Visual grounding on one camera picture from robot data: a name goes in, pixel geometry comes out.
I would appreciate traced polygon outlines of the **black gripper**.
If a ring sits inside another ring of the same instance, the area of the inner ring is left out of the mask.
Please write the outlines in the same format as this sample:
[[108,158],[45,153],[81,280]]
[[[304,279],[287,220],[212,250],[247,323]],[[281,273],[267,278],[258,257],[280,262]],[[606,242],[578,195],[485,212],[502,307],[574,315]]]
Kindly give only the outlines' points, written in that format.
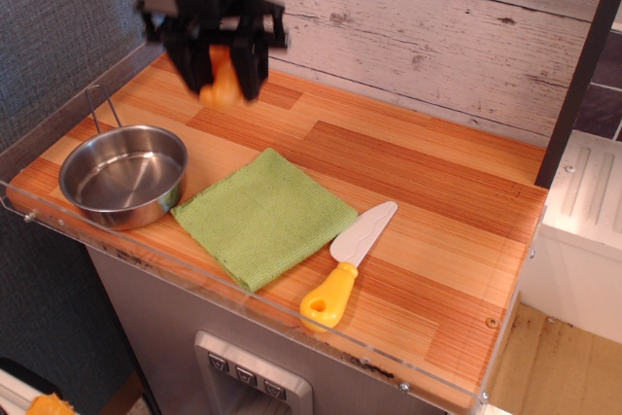
[[285,8],[269,0],[137,0],[147,39],[164,45],[186,83],[198,94],[214,82],[210,48],[228,45],[242,94],[259,96],[268,76],[268,46],[285,49]]

